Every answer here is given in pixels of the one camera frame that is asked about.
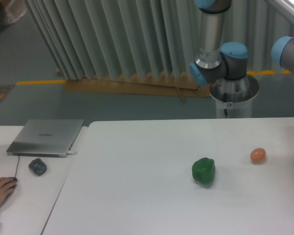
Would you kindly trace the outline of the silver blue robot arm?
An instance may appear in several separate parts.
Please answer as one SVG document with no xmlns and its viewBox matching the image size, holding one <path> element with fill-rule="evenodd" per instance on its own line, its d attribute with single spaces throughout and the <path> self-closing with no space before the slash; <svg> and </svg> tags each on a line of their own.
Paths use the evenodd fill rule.
<svg viewBox="0 0 294 235">
<path fill-rule="evenodd" d="M 201 11 L 200 50 L 190 63 L 191 75 L 199 86 L 212 83 L 210 95 L 220 104 L 221 118 L 228 112 L 241 113 L 241 104 L 251 101 L 259 92 L 258 81 L 247 75 L 248 50 L 244 44 L 228 42 L 220 45 L 224 14 L 231 0 L 194 0 Z M 289 12 L 294 17 L 292 0 L 266 0 L 279 12 Z M 271 49 L 271 58 L 280 67 L 294 74 L 294 38 L 284 36 Z"/>
</svg>

